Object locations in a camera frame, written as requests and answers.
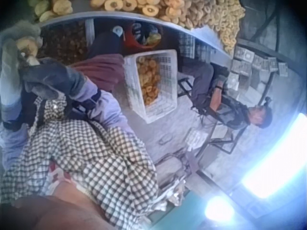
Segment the plastic basket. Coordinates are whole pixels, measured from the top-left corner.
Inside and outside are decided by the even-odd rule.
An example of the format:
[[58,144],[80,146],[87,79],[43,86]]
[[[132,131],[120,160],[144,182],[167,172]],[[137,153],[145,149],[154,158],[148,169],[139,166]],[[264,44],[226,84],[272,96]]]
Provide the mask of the plastic basket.
[[[145,106],[139,81],[136,60],[138,57],[150,55],[159,63],[161,81],[158,83],[158,98],[149,106]],[[125,59],[125,82],[130,108],[146,123],[151,123],[177,107],[177,52],[175,50],[159,50],[130,55]]]

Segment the shoe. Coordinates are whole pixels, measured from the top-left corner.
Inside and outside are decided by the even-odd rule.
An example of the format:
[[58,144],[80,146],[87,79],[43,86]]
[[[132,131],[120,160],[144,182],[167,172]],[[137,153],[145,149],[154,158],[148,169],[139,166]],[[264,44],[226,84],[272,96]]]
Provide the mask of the shoe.
[[112,32],[115,33],[118,37],[121,37],[124,33],[124,30],[121,26],[117,25],[112,29]]

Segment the gray glove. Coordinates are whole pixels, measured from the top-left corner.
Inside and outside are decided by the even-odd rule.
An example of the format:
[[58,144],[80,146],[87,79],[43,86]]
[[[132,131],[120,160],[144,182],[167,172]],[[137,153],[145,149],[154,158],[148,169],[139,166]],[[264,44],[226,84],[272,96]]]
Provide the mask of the gray glove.
[[15,41],[25,36],[39,38],[40,28],[20,21],[0,33],[0,100],[4,106],[15,104],[21,96],[22,84],[18,74],[18,55]]
[[86,81],[82,73],[51,58],[40,60],[41,65],[19,71],[25,90],[43,99],[58,99],[61,95],[76,96]]

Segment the food display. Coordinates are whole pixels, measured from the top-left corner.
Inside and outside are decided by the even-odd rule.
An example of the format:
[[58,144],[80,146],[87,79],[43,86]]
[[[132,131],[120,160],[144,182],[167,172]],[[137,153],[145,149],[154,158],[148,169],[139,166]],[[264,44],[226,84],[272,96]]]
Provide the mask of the food display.
[[34,8],[35,16],[40,22],[73,12],[69,0],[28,0],[28,3]]
[[43,45],[37,58],[54,58],[64,65],[85,60],[87,44],[84,21],[43,28]]
[[145,106],[150,105],[158,97],[159,64],[151,56],[141,56],[137,59],[137,68]]
[[91,0],[91,6],[106,11],[141,13],[187,29],[208,25],[231,53],[245,9],[239,0]]

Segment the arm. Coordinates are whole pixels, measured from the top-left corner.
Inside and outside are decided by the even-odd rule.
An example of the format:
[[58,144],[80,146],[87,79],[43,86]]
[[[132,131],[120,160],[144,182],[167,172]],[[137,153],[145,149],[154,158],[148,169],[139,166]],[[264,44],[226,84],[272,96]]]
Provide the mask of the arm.
[[[80,92],[71,98],[78,102],[84,102],[93,97],[96,93],[97,86],[87,79]],[[90,110],[87,116],[89,119],[99,122],[106,129],[120,127],[126,132],[134,133],[128,125],[126,117],[121,112],[118,101],[111,93],[104,90],[101,91],[101,96],[96,101],[95,108]]]
[[12,106],[1,105],[1,116],[3,124],[1,125],[1,147],[2,147],[2,165],[5,170],[16,161],[22,153],[23,147],[27,142],[28,134],[25,124],[18,125],[20,119],[21,101]]
[[[217,82],[218,87],[223,88],[223,84],[224,83],[221,80]],[[222,101],[222,89],[215,88],[210,101],[210,108],[216,112],[221,104],[221,101]]]

